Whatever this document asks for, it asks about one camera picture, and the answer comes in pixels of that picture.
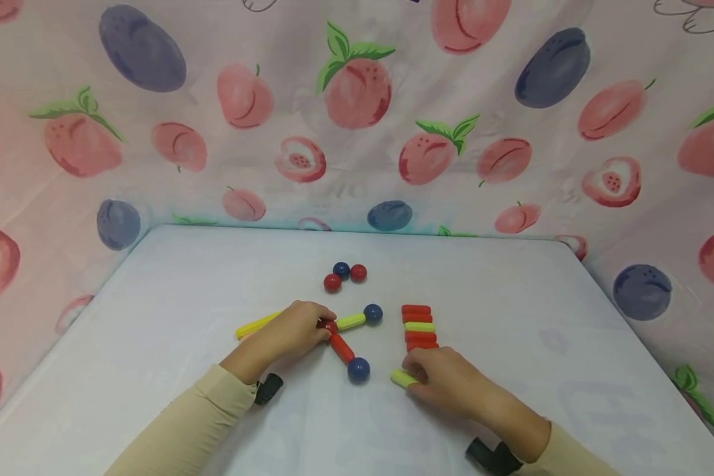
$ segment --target yellow magnetic stick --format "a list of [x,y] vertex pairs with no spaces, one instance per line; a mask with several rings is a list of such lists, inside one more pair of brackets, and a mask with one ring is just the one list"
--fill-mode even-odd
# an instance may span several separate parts
[[263,317],[258,321],[253,321],[251,324],[246,324],[245,326],[238,327],[238,330],[235,331],[235,338],[241,340],[241,337],[257,332],[258,330],[262,329],[262,327],[265,327],[268,322],[275,319],[278,314],[280,314],[280,312],[276,312],[275,314]]
[[394,369],[391,372],[391,381],[407,390],[407,387],[413,383],[418,383],[416,379],[407,375],[407,372],[402,369]]
[[436,326],[431,322],[406,322],[405,330],[410,332],[436,332]]
[[358,325],[365,324],[365,315],[360,312],[359,314],[351,315],[348,317],[341,317],[341,319],[336,320],[336,325],[339,331],[346,331],[352,327],[357,327]]

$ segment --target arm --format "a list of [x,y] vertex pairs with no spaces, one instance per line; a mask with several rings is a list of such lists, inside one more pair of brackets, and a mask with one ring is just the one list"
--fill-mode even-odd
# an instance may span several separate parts
[[519,474],[619,476],[560,426],[487,379],[449,347],[414,349],[402,367],[418,379],[408,386],[409,394],[487,426],[526,463]]
[[331,332],[326,307],[296,301],[178,396],[108,468],[105,476],[198,476],[257,394],[273,362],[306,354]]

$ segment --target blue ball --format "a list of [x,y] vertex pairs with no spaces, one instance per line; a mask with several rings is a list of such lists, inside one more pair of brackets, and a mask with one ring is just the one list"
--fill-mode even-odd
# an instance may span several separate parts
[[378,304],[368,304],[362,313],[365,314],[368,324],[378,324],[383,319],[383,310]]
[[347,277],[349,277],[349,265],[343,261],[338,261],[336,264],[333,265],[333,274],[338,274],[338,277],[341,277],[342,280],[345,280]]
[[346,366],[349,380],[353,382],[363,382],[370,376],[370,364],[363,357],[355,357]]

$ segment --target sleeve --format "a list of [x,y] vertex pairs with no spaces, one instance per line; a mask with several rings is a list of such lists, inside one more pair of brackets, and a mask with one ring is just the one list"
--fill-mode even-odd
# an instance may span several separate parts
[[145,427],[105,476],[200,475],[256,394],[255,385],[212,366]]
[[521,476],[621,476],[555,422],[542,456],[518,470]]

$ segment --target blue plum print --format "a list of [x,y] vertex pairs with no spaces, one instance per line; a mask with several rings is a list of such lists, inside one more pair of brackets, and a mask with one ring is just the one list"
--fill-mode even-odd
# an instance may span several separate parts
[[108,59],[133,84],[159,93],[185,84],[180,46],[142,11],[123,4],[107,8],[99,32]]
[[516,99],[542,109],[566,99],[582,81],[590,64],[590,48],[579,28],[551,36],[534,54],[516,82]]
[[413,219],[413,209],[402,200],[382,202],[368,211],[368,225],[378,231],[397,231]]
[[108,249],[121,251],[140,235],[140,214],[121,200],[103,200],[98,209],[98,236]]
[[656,319],[664,314],[671,299],[672,282],[655,266],[628,266],[614,280],[614,301],[629,319]]

